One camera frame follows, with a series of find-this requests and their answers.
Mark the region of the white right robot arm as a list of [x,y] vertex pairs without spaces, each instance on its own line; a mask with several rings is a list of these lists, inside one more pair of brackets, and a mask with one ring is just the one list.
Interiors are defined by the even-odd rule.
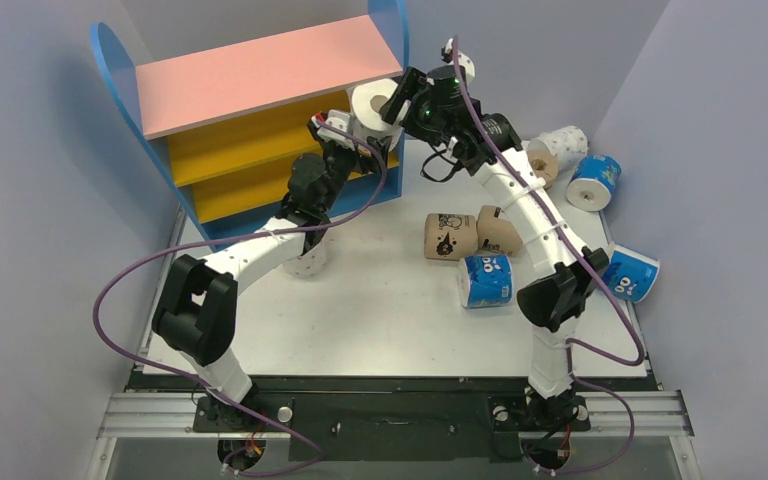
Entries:
[[576,236],[551,204],[522,141],[507,118],[483,114],[464,98],[452,65],[423,73],[410,67],[381,109],[383,119],[431,146],[446,147],[493,197],[523,242],[536,274],[516,295],[532,325],[532,355],[524,413],[536,427],[565,426],[581,414],[568,362],[572,338],[593,293],[594,274],[608,266],[601,248]]

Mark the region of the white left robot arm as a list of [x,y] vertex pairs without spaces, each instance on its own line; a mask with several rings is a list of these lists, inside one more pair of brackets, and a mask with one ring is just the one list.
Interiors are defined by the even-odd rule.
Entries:
[[303,154],[292,165],[279,213],[258,230],[202,258],[183,254],[167,274],[152,331],[177,351],[208,384],[219,416],[232,429],[258,416],[257,387],[231,349],[237,299],[256,280],[293,259],[306,259],[328,229],[328,212],[350,174],[386,173],[390,139],[368,139],[372,153],[324,141],[321,154]]

